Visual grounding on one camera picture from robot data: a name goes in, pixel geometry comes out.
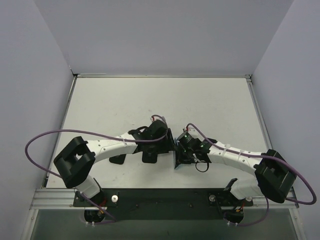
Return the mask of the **small black cased phone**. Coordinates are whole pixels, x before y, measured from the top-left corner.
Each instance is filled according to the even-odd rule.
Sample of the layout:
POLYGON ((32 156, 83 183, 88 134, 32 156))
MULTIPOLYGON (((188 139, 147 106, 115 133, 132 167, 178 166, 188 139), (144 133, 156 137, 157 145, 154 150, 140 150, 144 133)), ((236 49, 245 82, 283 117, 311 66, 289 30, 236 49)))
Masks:
POLYGON ((146 164, 155 164, 158 161, 158 154, 156 152, 149 153, 143 152, 142 153, 142 162, 146 164))

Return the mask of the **light blue phone case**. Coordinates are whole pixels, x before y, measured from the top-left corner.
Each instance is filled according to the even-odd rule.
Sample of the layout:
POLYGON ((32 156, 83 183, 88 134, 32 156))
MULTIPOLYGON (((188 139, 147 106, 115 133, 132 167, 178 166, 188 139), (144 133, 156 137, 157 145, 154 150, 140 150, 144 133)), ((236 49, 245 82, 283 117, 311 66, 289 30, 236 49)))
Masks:
POLYGON ((197 162, 191 149, 184 147, 178 140, 175 140, 174 144, 175 170, 182 165, 193 165, 197 162))

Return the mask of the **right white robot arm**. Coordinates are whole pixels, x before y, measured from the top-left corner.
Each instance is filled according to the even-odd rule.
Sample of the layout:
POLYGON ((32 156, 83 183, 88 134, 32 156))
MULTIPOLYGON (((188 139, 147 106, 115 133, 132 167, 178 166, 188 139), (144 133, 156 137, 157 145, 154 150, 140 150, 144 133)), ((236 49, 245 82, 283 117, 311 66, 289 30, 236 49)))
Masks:
POLYGON ((297 178, 275 150, 245 151, 212 138, 200 140, 187 131, 176 139, 175 161, 177 164, 222 164, 252 175, 250 179, 236 179, 227 188, 238 200, 265 196, 283 203, 297 178))

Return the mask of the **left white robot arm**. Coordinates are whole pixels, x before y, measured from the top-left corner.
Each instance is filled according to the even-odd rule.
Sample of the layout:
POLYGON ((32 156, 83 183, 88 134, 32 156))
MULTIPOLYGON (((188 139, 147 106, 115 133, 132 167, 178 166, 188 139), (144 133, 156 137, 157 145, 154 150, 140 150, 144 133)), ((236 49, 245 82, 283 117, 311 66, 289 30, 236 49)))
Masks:
POLYGON ((153 163, 159 154, 174 149, 171 129, 160 120, 150 126, 137 129, 112 138, 84 140, 74 137, 55 157, 53 163, 68 189, 76 188, 92 206, 100 204, 105 195, 98 182, 90 176, 95 163, 102 160, 123 160, 126 155, 142 153, 145 163, 153 163))

